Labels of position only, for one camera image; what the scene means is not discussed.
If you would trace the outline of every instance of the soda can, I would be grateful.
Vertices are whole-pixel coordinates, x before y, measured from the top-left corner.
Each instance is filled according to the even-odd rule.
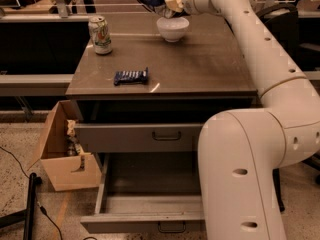
[[[112,51],[108,23],[103,16],[89,18],[89,33],[97,54],[108,54]]]

